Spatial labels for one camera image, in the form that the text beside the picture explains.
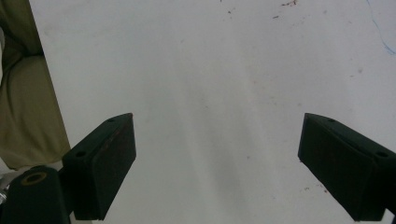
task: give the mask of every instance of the white surface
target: white surface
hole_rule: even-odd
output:
[[[299,163],[303,117],[395,149],[392,30],[365,0],[284,3],[32,1],[72,146],[134,113],[104,223],[353,223]]]

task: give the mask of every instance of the olive green fabric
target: olive green fabric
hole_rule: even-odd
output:
[[[70,146],[29,2],[1,0],[0,26],[0,157],[14,169],[58,161]]]

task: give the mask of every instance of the blue pen mark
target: blue pen mark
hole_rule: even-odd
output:
[[[373,23],[374,23],[375,26],[376,26],[376,29],[377,29],[378,32],[379,32],[379,36],[381,37],[382,44],[384,45],[385,49],[387,50],[387,52],[388,52],[390,55],[396,55],[396,50],[394,50],[394,49],[392,49],[390,46],[388,46],[388,44],[387,44],[387,43],[385,42],[385,40],[384,40],[384,37],[382,36],[381,30],[379,29],[379,26],[378,26],[378,24],[377,24],[376,21],[375,21],[374,13],[373,13],[373,8],[372,8],[372,6],[371,6],[371,4],[370,4],[370,0],[366,0],[366,1],[367,1],[367,4],[368,4],[369,7],[370,7],[370,11],[371,11],[371,14],[372,14],[372,20],[373,20]]]

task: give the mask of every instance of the brown cloth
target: brown cloth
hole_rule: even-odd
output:
[[[29,1],[1,0],[0,26],[0,157],[13,169],[59,161],[70,145]]]

